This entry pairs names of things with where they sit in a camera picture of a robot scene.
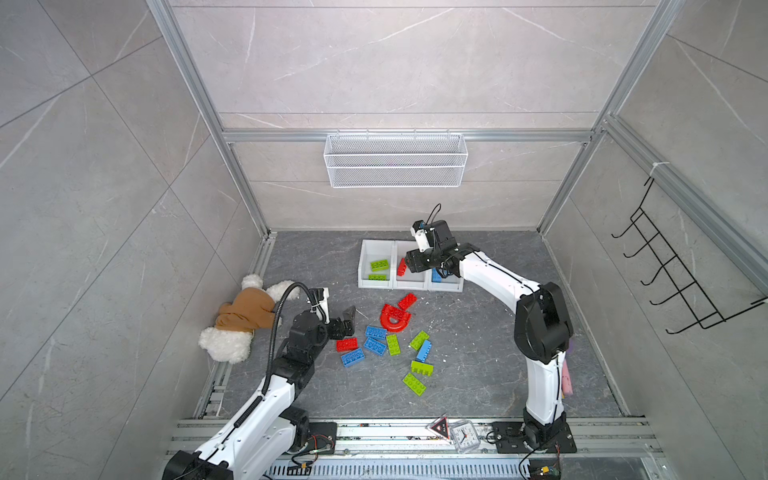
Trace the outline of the red arch lego piece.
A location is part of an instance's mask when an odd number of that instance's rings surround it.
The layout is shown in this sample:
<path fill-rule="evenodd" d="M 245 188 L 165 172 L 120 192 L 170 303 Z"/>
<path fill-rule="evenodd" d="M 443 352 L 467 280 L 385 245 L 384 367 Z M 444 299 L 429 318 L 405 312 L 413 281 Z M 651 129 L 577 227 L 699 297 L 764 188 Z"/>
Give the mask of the red arch lego piece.
<path fill-rule="evenodd" d="M 411 317 L 408 311 L 385 304 L 380 314 L 380 323 L 385 330 L 397 333 L 408 326 Z"/>

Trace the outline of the blue lego brick slanted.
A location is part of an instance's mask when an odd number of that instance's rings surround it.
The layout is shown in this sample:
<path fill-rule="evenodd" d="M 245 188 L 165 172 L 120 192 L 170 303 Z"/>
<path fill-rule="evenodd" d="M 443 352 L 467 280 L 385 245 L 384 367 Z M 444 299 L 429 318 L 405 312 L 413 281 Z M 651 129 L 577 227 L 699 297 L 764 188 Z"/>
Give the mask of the blue lego brick slanted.
<path fill-rule="evenodd" d="M 425 363 L 426 360 L 427 360 L 427 357 L 428 357 L 428 355 L 429 355 L 429 353 L 431 351 L 431 349 L 432 349 L 431 341 L 430 340 L 425 340 L 422 343 L 422 345 L 421 345 L 421 347 L 420 347 L 420 349 L 419 349 L 419 351 L 417 353 L 417 361 L 421 362 L 421 363 Z"/>

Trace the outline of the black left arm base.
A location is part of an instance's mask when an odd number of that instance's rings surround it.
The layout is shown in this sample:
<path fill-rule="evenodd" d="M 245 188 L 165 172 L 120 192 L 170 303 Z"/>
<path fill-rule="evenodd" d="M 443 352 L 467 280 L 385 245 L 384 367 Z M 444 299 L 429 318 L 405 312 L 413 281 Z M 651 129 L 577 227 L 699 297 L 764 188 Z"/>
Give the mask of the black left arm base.
<path fill-rule="evenodd" d="M 338 423 L 334 421 L 313 421 L 308 412 L 291 406 L 280 417 L 287 420 L 294 428 L 294 440 L 289 452 L 297 454 L 333 454 L 338 438 Z"/>

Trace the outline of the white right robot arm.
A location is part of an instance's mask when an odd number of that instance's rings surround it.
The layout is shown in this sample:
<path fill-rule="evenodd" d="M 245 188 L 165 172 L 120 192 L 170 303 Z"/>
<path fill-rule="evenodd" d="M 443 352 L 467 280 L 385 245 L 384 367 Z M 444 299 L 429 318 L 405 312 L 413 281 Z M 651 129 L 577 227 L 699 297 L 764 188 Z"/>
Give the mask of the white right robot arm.
<path fill-rule="evenodd" d="M 417 220 L 410 228 L 417 248 L 406 253 L 413 273 L 436 269 L 474 283 L 509 307 L 513 340 L 526 358 L 526 425 L 541 431 L 565 422 L 563 366 L 574 328 L 561 288 L 512 272 L 470 243 L 458 242 L 443 220 Z"/>

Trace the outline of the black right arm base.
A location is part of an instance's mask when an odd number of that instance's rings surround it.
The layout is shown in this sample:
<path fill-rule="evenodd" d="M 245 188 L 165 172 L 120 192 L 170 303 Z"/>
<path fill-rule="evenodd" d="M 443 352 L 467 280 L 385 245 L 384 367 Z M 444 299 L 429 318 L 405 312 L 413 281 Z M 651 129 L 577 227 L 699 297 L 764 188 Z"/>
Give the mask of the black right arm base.
<path fill-rule="evenodd" d="M 527 412 L 522 421 L 493 422 L 486 441 L 494 445 L 499 454 L 577 452 L 566 413 L 549 424 L 541 424 Z"/>

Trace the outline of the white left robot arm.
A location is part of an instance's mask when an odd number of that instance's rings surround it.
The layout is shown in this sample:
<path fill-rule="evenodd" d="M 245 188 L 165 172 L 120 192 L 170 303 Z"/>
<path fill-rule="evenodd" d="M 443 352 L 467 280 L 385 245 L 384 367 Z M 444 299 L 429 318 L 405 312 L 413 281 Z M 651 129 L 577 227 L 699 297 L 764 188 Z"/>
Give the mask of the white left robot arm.
<path fill-rule="evenodd" d="M 294 290 L 309 306 L 289 322 L 287 337 L 277 342 L 278 323 Z M 282 455 L 318 457 L 335 452 L 337 425 L 320 423 L 314 431 L 305 410 L 294 405 L 315 372 L 315 360 L 331 340 L 355 333 L 357 309 L 339 317 L 328 307 L 329 290 L 291 283 L 273 308 L 265 375 L 247 402 L 208 441 L 190 453 L 180 450 L 167 462 L 164 479 L 259 479 Z"/>

